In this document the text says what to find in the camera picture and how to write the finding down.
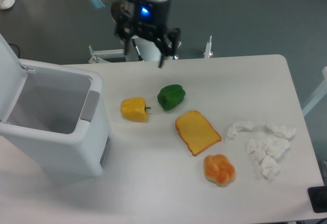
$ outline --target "toy bread slice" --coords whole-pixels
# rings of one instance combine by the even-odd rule
[[[175,126],[193,156],[221,141],[221,136],[213,129],[209,121],[196,110],[178,117]]]

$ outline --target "white trash can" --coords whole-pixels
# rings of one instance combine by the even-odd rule
[[[98,176],[111,137],[98,73],[18,59],[0,35],[0,135],[42,167]]]

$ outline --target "green bell pepper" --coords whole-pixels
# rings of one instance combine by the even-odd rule
[[[171,110],[184,99],[185,90],[179,84],[168,85],[160,90],[158,102],[164,110]]]

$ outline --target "white tissue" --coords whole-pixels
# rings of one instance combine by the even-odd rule
[[[297,133],[297,128],[288,128],[285,125],[277,125],[268,123],[267,128],[271,130],[276,136],[284,139],[290,139]]]
[[[253,158],[259,162],[266,156],[266,153],[263,149],[263,144],[256,140],[250,140],[248,142],[246,152],[248,154],[253,153]]]
[[[255,151],[253,153],[253,157],[257,161],[261,161],[266,156],[266,153],[263,148],[260,148],[259,150]]]
[[[279,159],[286,149],[291,147],[290,142],[283,138],[274,138],[273,140],[270,139],[270,141],[272,143],[265,146],[265,152],[276,159]]]
[[[278,173],[278,165],[270,155],[266,155],[261,162],[260,171],[262,175],[272,181]]]
[[[254,124],[250,121],[236,121],[228,128],[225,142],[232,140],[242,130],[253,131],[253,129]]]

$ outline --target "yellow bell pepper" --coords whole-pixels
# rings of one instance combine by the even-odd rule
[[[123,117],[138,122],[147,120],[147,109],[151,108],[147,107],[145,99],[142,97],[129,98],[123,100],[121,104],[121,113]]]

